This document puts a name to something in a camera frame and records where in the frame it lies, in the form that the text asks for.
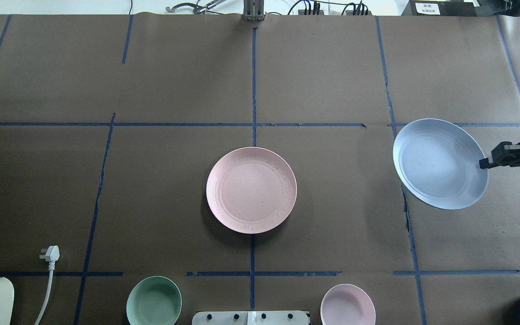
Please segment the green bowl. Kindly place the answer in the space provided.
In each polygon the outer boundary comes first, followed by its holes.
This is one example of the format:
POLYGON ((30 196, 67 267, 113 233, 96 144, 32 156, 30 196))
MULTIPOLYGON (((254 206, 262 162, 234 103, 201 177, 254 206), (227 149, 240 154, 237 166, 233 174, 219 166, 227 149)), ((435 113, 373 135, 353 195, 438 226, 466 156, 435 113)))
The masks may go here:
POLYGON ((149 276, 132 288, 126 301, 130 325, 174 325, 182 309, 182 295, 165 276, 149 276))

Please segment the pink plate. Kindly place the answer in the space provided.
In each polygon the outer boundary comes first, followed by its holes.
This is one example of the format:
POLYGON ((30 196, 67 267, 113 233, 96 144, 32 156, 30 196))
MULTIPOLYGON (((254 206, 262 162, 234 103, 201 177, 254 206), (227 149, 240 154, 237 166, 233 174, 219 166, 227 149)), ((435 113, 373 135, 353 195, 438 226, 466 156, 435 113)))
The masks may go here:
POLYGON ((289 163, 275 152, 245 147, 215 163, 205 194, 222 225, 242 234, 261 234, 280 226, 292 212, 297 179, 289 163))

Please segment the black box with label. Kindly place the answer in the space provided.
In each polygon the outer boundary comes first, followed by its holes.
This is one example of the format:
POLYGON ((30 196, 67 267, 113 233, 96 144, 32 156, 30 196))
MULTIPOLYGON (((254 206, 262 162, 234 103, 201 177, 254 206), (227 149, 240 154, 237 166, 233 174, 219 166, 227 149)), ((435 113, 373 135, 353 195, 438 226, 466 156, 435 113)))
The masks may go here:
POLYGON ((477 13, 468 2, 409 0, 401 16, 476 17, 477 13))

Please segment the pink bowl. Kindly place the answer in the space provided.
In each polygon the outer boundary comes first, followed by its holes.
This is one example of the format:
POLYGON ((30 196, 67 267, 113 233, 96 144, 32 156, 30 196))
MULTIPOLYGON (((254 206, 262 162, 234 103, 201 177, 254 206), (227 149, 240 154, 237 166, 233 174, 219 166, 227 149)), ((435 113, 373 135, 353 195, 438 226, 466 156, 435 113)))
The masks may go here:
POLYGON ((377 316, 373 301, 364 290, 343 283, 324 295, 320 320, 324 325, 375 325, 377 316))

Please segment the aluminium frame post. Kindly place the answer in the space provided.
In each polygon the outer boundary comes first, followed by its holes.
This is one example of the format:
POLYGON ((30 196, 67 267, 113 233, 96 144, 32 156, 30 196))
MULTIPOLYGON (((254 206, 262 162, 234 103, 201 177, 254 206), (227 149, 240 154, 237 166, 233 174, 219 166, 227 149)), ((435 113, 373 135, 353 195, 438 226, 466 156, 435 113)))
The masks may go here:
POLYGON ((243 20, 244 21, 264 21, 265 1, 264 0, 244 0, 243 1, 243 20))

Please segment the blue plate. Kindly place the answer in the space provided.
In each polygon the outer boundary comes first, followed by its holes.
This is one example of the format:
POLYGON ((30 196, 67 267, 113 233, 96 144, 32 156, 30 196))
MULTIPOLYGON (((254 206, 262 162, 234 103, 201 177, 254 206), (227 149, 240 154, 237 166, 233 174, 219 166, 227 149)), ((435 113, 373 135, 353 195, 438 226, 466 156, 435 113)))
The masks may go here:
POLYGON ((403 185, 438 209, 476 204, 485 194, 489 172, 479 162, 485 153, 468 132, 441 119, 406 124, 393 144, 393 163, 403 185))

